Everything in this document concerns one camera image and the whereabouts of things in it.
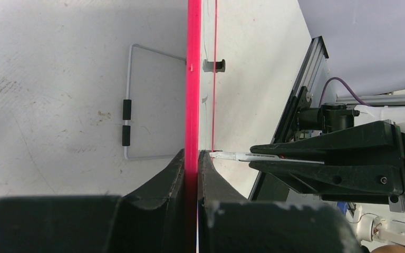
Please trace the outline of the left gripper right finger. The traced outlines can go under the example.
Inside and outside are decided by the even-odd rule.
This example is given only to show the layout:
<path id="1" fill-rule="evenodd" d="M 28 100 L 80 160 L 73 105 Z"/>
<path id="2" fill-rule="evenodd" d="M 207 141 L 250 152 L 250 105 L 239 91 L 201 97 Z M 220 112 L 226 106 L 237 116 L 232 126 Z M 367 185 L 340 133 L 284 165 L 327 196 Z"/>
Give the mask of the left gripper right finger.
<path id="1" fill-rule="evenodd" d="M 198 158 L 200 252 L 359 252 L 351 226 L 326 203 L 249 201 Z"/>

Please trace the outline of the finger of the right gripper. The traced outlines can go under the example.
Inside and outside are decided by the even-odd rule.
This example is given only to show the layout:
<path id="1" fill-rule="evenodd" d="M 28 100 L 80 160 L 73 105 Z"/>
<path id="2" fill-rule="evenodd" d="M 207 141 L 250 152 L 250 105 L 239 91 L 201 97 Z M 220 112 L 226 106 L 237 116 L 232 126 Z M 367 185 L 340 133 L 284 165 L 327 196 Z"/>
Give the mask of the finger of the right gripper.
<path id="1" fill-rule="evenodd" d="M 391 147 L 392 130 L 392 124 L 375 121 L 294 142 L 254 145 L 250 152 L 319 160 L 330 154 Z"/>
<path id="2" fill-rule="evenodd" d="M 366 196 L 403 195 L 400 169 L 388 165 L 333 166 L 318 163 L 252 161 L 249 166 L 270 174 L 300 194 L 358 202 Z"/>

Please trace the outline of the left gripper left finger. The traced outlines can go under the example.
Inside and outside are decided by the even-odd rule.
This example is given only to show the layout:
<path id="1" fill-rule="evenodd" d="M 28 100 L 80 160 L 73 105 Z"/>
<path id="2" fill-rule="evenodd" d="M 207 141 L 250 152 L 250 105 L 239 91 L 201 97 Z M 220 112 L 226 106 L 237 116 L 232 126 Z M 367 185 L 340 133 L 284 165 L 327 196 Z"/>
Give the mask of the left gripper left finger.
<path id="1" fill-rule="evenodd" d="M 0 198 L 0 252 L 184 252 L 184 153 L 125 196 Z"/>

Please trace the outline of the black and white marker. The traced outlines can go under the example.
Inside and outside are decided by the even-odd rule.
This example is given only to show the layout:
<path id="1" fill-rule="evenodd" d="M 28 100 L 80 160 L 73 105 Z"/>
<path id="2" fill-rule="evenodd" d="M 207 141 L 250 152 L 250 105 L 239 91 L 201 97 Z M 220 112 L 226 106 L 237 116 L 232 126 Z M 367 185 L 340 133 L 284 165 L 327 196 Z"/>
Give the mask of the black and white marker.
<path id="1" fill-rule="evenodd" d="M 216 152 L 210 152 L 209 155 L 210 155 L 211 158 L 214 158 L 214 159 L 232 160 L 232 161 L 240 161 L 240 162 L 284 161 L 284 162 L 324 164 L 323 161 L 287 159 L 287 158 L 281 158 L 278 155 L 259 154 L 259 153 L 216 151 Z"/>

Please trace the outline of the red framed whiteboard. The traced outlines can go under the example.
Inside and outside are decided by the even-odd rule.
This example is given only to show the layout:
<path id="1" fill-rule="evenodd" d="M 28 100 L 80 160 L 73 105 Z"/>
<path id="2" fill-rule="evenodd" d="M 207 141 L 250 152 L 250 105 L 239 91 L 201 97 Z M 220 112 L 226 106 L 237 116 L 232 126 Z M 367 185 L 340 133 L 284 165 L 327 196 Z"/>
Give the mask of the red framed whiteboard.
<path id="1" fill-rule="evenodd" d="M 159 174 L 124 198 L 129 211 L 117 252 L 198 249 L 198 158 L 214 147 L 217 1 L 189 1 L 184 149 Z"/>

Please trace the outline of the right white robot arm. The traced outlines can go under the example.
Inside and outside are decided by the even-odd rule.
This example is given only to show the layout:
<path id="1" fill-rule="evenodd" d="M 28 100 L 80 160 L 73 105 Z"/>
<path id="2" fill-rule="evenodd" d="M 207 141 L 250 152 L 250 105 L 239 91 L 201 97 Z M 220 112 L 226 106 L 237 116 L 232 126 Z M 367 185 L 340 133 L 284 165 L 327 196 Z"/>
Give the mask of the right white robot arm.
<path id="1" fill-rule="evenodd" d="M 281 142 L 250 149 L 278 159 L 249 165 L 300 194 L 405 212 L 405 132 L 387 120 L 355 125 L 359 114 L 344 104 L 300 108 Z"/>

